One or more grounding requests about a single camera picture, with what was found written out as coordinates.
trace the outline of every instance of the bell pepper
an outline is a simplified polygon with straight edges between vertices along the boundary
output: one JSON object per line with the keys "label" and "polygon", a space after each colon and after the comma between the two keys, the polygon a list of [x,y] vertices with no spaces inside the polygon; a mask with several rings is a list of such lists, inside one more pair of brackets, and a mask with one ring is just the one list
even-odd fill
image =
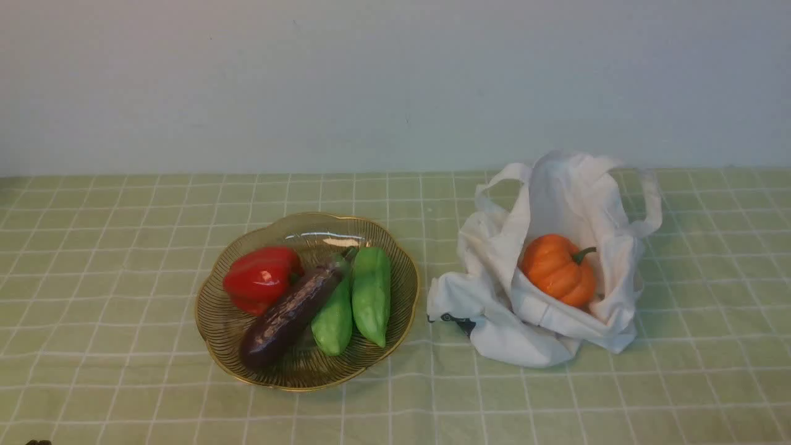
{"label": "bell pepper", "polygon": [[292,249],[264,247],[234,261],[222,286],[236,307],[258,317],[304,273]]}

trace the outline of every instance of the green checkered tablecloth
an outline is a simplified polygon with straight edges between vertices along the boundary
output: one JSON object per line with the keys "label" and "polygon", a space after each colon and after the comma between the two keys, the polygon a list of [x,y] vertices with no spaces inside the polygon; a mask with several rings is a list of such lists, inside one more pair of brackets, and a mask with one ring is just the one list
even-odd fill
{"label": "green checkered tablecloth", "polygon": [[[0,179],[0,443],[788,443],[791,169],[659,171],[638,339],[532,370],[426,323],[343,386],[292,394],[214,365],[193,295],[235,237],[299,211],[386,225],[423,283],[492,172]],[[631,216],[634,172],[615,173]],[[513,202],[517,188],[492,191]]]}

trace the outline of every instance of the eggplant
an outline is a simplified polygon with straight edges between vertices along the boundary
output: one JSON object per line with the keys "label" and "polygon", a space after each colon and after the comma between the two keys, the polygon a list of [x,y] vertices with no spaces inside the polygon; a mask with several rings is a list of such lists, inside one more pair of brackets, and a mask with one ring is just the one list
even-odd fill
{"label": "eggplant", "polygon": [[242,337],[242,363],[259,370],[280,359],[299,340],[310,322],[332,296],[335,288],[351,272],[357,249],[350,247],[333,254],[286,291],[258,317]]}

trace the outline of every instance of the pumpkin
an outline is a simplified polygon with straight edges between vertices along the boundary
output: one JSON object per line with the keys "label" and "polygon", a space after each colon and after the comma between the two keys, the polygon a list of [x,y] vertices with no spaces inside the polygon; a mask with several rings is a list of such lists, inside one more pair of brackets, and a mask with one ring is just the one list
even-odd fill
{"label": "pumpkin", "polygon": [[558,234],[538,237],[524,251],[521,270],[545,294],[569,306],[583,307],[596,293],[596,274],[585,255],[596,247],[579,250]]}

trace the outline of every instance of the bowl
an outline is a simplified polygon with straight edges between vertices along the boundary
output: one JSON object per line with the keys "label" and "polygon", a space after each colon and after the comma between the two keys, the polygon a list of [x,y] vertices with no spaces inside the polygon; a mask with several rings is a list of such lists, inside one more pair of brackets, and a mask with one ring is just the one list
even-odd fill
{"label": "bowl", "polygon": [[[236,259],[267,245],[289,246],[299,255],[306,271],[329,254],[351,245],[384,249],[391,262],[391,308],[385,347],[366,340],[355,327],[343,354],[326,356],[316,346],[308,327],[276,364],[260,371],[243,365],[239,344],[255,317],[231,303],[222,288],[222,279]],[[299,213],[242,235],[223,250],[196,297],[195,323],[212,359],[233,377],[280,390],[321,390],[360,375],[403,342],[414,320],[419,289],[414,261],[379,224],[357,217]]]}

